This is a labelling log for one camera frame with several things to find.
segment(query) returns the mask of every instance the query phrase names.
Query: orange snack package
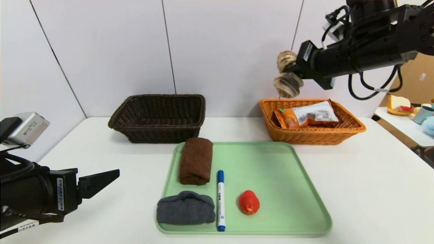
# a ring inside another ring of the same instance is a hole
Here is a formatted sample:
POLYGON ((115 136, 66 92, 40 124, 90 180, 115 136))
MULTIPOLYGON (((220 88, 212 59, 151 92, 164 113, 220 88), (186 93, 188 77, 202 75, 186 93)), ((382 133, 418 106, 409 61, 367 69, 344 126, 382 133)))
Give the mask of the orange snack package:
POLYGON ((283 129, 299 129, 308 125, 339 123, 330 101, 297 108, 278 109, 273 113, 283 129))

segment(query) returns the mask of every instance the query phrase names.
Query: blue marker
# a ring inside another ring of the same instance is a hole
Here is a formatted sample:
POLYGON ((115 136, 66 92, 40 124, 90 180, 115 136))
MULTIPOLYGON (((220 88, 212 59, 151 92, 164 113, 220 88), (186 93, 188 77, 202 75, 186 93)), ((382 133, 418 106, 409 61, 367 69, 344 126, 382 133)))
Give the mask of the blue marker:
POLYGON ((218 231, 224 231, 226 228, 226 219, 224 216, 224 173, 223 170, 217 172, 218 180, 218 220, 217 228, 218 231))

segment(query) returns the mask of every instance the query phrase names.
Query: tabletop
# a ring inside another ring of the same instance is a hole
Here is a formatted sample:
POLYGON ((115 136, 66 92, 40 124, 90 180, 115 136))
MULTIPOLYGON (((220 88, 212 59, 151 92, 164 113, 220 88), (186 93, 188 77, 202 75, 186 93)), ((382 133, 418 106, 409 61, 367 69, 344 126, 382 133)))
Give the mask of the tabletop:
MULTIPOLYGON (((169 235, 156 226, 175 144, 132 144, 90 118, 40 162, 79 168, 78 177, 113 169, 121 175, 84 199, 63 223, 13 234, 1 244, 408 244, 434 243, 434 170, 371 119, 339 145, 294 145, 333 221, 321 236, 169 235)), ((214 142, 269 141, 263 118, 206 118, 200 137, 214 142)))
POLYGON ((425 134, 422 130, 422 126, 416 124, 408 116, 397 116, 387 112, 386 107, 379 107, 375 114, 385 120, 387 123, 391 124, 397 130, 404 133, 411 140, 421 147, 432 147, 434 146, 434 138, 425 134))

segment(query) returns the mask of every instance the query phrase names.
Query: blue plush toy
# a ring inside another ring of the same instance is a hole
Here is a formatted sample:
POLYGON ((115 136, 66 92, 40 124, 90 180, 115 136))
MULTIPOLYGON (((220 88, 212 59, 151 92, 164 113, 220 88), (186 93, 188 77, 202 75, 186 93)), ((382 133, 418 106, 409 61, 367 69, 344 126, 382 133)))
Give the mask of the blue plush toy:
POLYGON ((434 116, 429 116, 423 123, 422 129, 428 135, 434 137, 434 116))

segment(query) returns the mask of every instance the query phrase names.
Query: mug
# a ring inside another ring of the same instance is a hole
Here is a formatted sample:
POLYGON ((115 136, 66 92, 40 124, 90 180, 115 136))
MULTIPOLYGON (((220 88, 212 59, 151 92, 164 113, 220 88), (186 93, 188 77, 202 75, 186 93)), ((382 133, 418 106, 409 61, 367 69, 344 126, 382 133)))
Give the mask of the mug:
POLYGON ((422 124, 423 121, 425 121, 429 116, 434 115, 434 108, 428 107, 428 106, 422 106, 421 109, 419 109, 418 114, 414 117, 413 121, 422 124))

